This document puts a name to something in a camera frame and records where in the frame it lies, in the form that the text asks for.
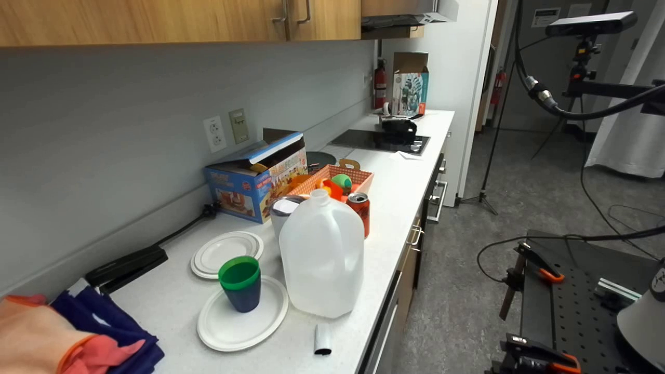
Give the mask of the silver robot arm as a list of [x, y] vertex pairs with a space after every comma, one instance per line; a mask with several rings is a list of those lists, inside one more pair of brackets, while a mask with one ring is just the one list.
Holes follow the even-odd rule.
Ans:
[[660, 269], [646, 294], [618, 313], [621, 337], [646, 361], [665, 361], [665, 269]]

